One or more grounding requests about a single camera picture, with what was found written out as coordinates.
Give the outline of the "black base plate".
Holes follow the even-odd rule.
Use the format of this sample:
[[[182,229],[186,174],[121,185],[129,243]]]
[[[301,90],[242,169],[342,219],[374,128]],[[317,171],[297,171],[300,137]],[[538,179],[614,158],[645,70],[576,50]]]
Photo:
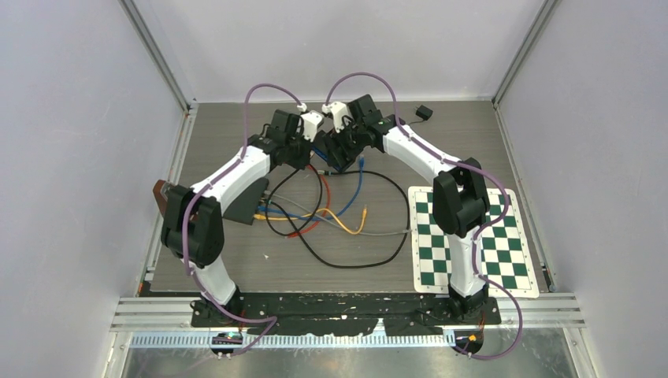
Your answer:
[[[497,325],[497,301],[489,298],[476,313],[458,315],[448,297],[417,293],[246,293],[231,313],[235,321],[204,298],[191,301],[195,328],[243,328],[259,335],[263,319],[275,317],[270,335],[368,335],[381,324],[388,335],[436,335],[443,326]]]

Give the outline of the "plain black network switch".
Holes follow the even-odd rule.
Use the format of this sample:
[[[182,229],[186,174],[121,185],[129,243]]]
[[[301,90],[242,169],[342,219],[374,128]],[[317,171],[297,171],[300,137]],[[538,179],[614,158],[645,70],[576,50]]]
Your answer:
[[[268,186],[269,180],[265,177],[254,181],[231,202],[223,213],[223,219],[239,224],[252,225],[254,215]]]

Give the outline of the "black switch with blue ports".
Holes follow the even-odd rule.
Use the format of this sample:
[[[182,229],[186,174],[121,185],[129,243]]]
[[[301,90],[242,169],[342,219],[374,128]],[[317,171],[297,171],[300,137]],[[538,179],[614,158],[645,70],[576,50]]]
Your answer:
[[[321,149],[317,146],[312,146],[311,150],[321,159],[323,160],[329,168],[331,168],[334,172],[344,172],[345,169],[341,167],[339,162],[334,158],[330,157],[328,154],[328,151],[326,149]]]

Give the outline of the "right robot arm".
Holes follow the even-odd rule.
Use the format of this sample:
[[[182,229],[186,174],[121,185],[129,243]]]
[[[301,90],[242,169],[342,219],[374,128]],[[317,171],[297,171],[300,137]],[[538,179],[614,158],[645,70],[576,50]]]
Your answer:
[[[451,256],[448,313],[460,323],[471,322],[489,298],[489,285],[481,278],[480,233],[490,203],[479,162],[436,149],[396,113],[384,116],[368,94],[348,103],[325,103],[321,111],[333,122],[331,131],[316,136],[317,153],[329,166],[342,172],[372,147],[431,182],[432,216]]]

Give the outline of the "black power adapter with cord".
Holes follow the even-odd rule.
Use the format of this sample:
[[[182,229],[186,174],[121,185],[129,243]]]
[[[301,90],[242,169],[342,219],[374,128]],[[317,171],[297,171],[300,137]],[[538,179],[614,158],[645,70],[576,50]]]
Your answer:
[[[405,124],[412,125],[425,123],[432,118],[433,114],[433,110],[428,106],[419,105],[414,109],[414,118],[412,120],[406,120]]]

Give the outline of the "green white chessboard mat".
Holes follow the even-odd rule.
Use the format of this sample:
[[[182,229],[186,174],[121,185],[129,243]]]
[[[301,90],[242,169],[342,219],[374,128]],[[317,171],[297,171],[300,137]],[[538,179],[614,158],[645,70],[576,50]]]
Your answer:
[[[445,294],[451,277],[451,255],[447,237],[432,215],[432,188],[412,186],[410,205],[414,290]],[[481,234],[479,271],[502,285],[516,298],[537,298],[539,288],[529,244],[514,191],[507,190],[507,215]]]

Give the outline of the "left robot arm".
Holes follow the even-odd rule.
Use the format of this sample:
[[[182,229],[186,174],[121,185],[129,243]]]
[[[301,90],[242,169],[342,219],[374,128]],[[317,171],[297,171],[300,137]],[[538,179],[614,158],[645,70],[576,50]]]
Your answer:
[[[198,284],[211,315],[224,326],[241,316],[238,285],[230,278],[221,252],[225,210],[251,184],[280,165],[305,169],[324,117],[277,110],[262,133],[247,138],[239,152],[204,180],[185,187],[159,180],[154,195],[163,216],[160,240],[180,259]]]

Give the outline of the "brown object at left edge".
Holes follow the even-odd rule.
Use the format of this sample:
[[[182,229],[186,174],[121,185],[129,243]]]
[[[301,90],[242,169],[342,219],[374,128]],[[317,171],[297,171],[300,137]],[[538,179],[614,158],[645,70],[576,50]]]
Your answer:
[[[153,186],[152,193],[157,203],[158,210],[162,216],[168,205],[168,193],[173,185],[169,181],[157,180]]]

